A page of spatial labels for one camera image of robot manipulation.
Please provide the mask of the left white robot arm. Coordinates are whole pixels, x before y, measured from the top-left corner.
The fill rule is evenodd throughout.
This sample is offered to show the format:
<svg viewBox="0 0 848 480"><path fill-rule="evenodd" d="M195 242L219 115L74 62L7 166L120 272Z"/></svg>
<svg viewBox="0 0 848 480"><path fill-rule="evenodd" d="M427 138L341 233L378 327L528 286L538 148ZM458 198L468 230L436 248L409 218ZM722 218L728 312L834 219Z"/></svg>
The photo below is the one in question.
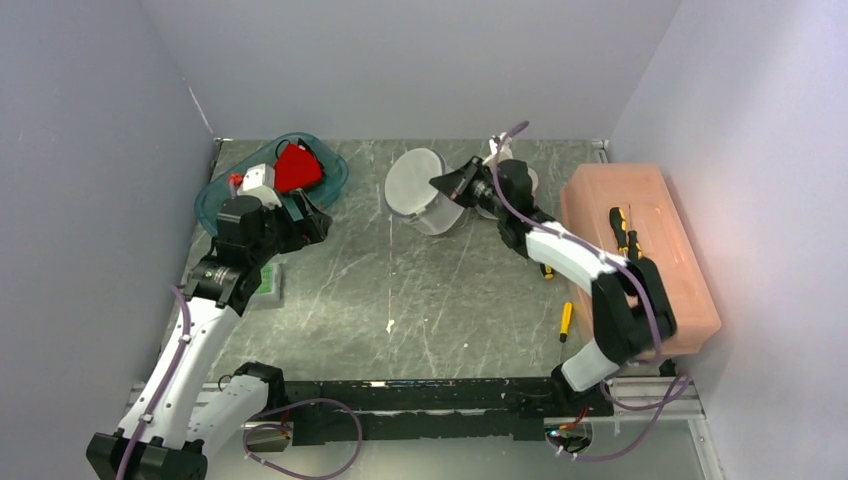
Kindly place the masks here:
<svg viewBox="0 0 848 480"><path fill-rule="evenodd" d="M96 433L86 458L100 479L203 479L212 457L250 417L279 417L283 372L252 364L203 408L196 402L225 340L275 256L326 239L332 224L303 190L281 200L257 190L222 202L210 248L173 290L180 313L139 397L112 433Z"/></svg>

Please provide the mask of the blue-trimmed white mesh laundry bag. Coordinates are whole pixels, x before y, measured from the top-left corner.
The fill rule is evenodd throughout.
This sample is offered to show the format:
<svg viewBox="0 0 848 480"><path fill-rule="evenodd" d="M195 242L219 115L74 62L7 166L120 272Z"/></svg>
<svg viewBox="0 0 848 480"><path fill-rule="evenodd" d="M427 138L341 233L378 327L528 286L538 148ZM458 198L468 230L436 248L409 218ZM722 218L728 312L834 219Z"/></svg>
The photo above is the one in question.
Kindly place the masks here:
<svg viewBox="0 0 848 480"><path fill-rule="evenodd" d="M446 233L464 208L434 188L432 178L451 173L444 158L426 147L399 156L384 181L384 202L404 223L429 236Z"/></svg>

